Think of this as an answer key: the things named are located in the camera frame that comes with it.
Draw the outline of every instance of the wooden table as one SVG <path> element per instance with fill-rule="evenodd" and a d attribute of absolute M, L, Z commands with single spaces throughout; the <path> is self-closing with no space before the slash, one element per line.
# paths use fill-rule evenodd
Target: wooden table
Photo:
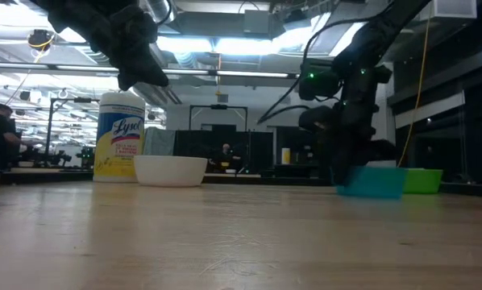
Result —
<path fill-rule="evenodd" d="M 482 290 L 482 198 L 0 188 L 0 289 Z"/>

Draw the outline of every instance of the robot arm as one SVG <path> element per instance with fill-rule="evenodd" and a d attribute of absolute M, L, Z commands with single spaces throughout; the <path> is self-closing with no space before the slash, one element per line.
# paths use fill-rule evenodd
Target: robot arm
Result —
<path fill-rule="evenodd" d="M 333 97 L 343 87 L 339 101 L 332 107 L 321 106 L 304 112 L 299 126 L 324 132 L 330 167 L 336 184 L 346 182 L 350 166 L 373 160 L 395 158 L 394 146 L 385 140 L 372 141 L 376 133 L 372 116 L 379 110 L 376 91 L 379 83 L 388 83 L 392 73 L 385 66 L 376 68 L 401 29 L 430 0 L 395 0 L 372 18 L 352 39 L 351 44 L 333 61 L 305 59 L 299 95 L 311 101 L 317 96 Z"/>
<path fill-rule="evenodd" d="M 103 52 L 119 70 L 119 88 L 136 82 L 167 86 L 168 78 L 156 63 L 149 44 L 156 42 L 157 24 L 137 0 L 31 0 L 48 12 L 56 32 L 70 27 Z"/>

